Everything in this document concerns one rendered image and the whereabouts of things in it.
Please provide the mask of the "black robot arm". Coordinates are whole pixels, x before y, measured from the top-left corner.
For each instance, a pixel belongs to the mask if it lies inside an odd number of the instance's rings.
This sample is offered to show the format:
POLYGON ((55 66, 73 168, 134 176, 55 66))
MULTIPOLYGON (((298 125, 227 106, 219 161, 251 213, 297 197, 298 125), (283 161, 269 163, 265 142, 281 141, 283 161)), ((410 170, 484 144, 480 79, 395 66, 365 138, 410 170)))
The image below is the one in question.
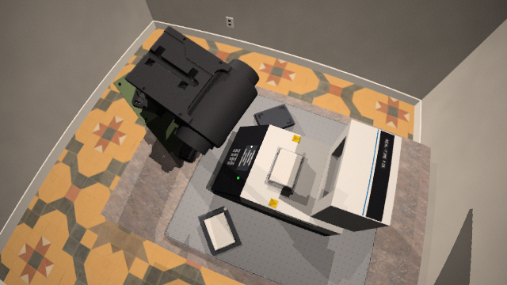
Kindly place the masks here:
POLYGON ((136 88, 133 105, 173 115, 174 134, 184 141, 177 155, 193 163, 197 151, 205 155, 225 143, 256 98, 259 76, 242 60, 227 64, 168 26, 125 79, 136 88))

